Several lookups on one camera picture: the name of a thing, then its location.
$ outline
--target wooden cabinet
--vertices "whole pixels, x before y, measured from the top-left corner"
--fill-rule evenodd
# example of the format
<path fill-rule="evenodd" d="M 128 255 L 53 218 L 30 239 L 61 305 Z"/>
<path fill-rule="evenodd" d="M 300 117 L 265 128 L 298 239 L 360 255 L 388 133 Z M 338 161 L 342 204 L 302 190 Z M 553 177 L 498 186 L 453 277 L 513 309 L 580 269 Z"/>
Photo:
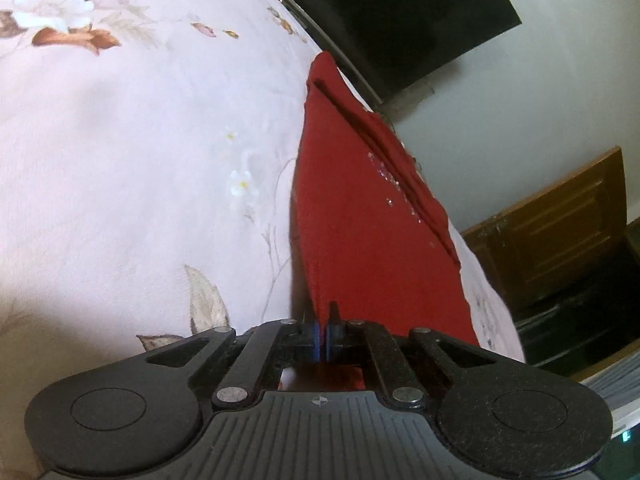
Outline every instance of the wooden cabinet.
<path fill-rule="evenodd" d="M 622 150 L 614 148 L 463 237 L 517 319 L 616 247 L 625 225 Z"/>

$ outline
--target folded red fabric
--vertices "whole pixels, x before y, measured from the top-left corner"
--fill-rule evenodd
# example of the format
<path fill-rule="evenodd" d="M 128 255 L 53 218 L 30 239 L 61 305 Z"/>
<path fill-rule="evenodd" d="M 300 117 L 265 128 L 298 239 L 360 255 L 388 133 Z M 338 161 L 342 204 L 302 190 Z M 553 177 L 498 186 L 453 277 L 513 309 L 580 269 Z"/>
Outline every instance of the folded red fabric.
<path fill-rule="evenodd" d="M 478 344 L 447 214 L 394 133 L 345 85 L 331 55 L 313 62 L 294 200 L 316 315 L 406 335 L 428 326 Z"/>

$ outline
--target metal rivet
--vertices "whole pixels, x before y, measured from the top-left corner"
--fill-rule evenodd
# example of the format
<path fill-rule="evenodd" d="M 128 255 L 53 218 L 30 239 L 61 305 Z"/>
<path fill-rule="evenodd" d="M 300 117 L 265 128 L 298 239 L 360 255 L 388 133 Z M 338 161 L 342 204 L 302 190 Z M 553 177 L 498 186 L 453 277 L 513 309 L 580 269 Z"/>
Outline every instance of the metal rivet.
<path fill-rule="evenodd" d="M 394 399 L 400 402 L 418 402 L 422 395 L 418 388 L 412 388 L 411 386 L 402 386 L 401 388 L 396 388 L 393 392 Z"/>
<path fill-rule="evenodd" d="M 216 393 L 216 397 L 222 402 L 240 402 L 245 400 L 249 394 L 244 388 L 238 388 L 237 386 L 228 386 L 222 388 Z"/>

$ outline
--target bed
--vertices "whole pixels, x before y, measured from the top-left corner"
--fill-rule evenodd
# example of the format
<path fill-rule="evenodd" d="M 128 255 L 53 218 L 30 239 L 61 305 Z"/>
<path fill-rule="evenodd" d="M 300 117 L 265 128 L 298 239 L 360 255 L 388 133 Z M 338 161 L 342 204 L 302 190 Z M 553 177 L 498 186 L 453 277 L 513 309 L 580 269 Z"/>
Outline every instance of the bed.
<path fill-rule="evenodd" d="M 0 0 L 0 478 L 47 384 L 292 316 L 290 194 L 318 46 L 277 0 Z M 478 341 L 524 360 L 449 232 Z"/>

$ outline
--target orange leaf print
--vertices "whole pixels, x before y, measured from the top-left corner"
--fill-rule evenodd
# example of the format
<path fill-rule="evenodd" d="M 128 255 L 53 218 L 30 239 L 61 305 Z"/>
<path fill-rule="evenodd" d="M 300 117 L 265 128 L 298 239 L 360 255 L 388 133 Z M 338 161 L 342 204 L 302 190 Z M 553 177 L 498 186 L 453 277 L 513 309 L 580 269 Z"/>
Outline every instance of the orange leaf print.
<path fill-rule="evenodd" d="M 76 29 L 73 32 L 58 32 L 57 30 L 45 27 L 39 30 L 31 40 L 33 46 L 46 46 L 52 44 L 75 45 L 93 52 L 96 56 L 101 50 L 106 50 L 112 46 L 120 46 L 116 37 L 112 36 L 108 30 L 100 28 L 95 30 Z"/>
<path fill-rule="evenodd" d="M 195 28 L 198 32 L 204 34 L 205 36 L 209 36 L 210 38 L 216 37 L 216 33 L 213 31 L 211 27 L 209 27 L 209 25 L 196 22 L 196 23 L 191 23 L 191 27 Z"/>
<path fill-rule="evenodd" d="M 293 28 L 291 27 L 291 25 L 289 25 L 289 22 L 287 20 L 284 20 L 283 18 L 280 19 L 280 26 L 286 30 L 289 34 L 293 34 Z"/>

